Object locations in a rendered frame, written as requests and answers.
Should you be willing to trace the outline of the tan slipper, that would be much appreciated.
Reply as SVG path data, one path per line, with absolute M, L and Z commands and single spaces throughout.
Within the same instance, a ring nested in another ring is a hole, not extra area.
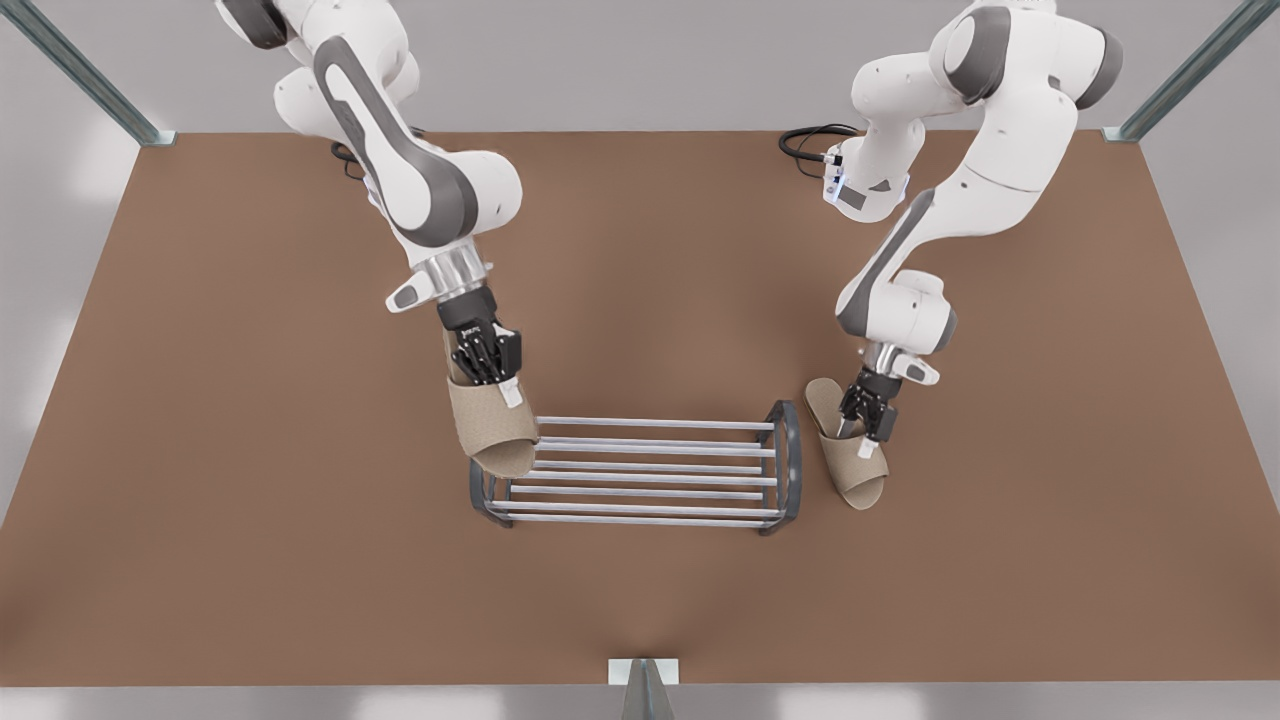
M 850 437 L 838 438 L 837 432 L 844 416 L 840 404 L 844 389 L 831 378 L 809 380 L 804 389 L 806 407 L 819 432 L 829 477 L 845 502 L 856 510 L 867 510 L 876 505 L 884 489 L 884 479 L 890 468 L 884 454 L 876 448 L 870 457 L 861 457 L 858 451 L 865 434 L 863 421 L 855 421 Z
M 445 365 L 454 428 L 465 454 L 495 477 L 530 473 L 540 436 L 527 391 L 520 386 L 524 404 L 507 407 L 498 384 L 458 386 L 449 379 L 448 355 Z

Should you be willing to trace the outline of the grey metal shoe rack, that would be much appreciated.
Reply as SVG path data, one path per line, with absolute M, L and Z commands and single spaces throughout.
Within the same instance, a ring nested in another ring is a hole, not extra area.
M 759 421 L 541 416 L 532 469 L 500 477 L 472 462 L 474 509 L 517 523 L 739 528 L 773 536 L 803 497 L 796 407 Z

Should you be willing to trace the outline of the silver frame post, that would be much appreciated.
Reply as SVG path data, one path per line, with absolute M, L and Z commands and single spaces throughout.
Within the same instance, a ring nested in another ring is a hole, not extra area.
M 677 659 L 608 660 L 608 684 L 625 687 L 621 720 L 676 720 L 668 685 L 678 683 Z
M 9 19 L 141 147 L 166 147 L 175 143 L 177 132 L 159 129 L 32 0 L 0 0 L 0 15 Z
M 1101 129 L 1103 140 L 1140 142 L 1276 12 L 1280 0 L 1242 0 L 1120 126 Z

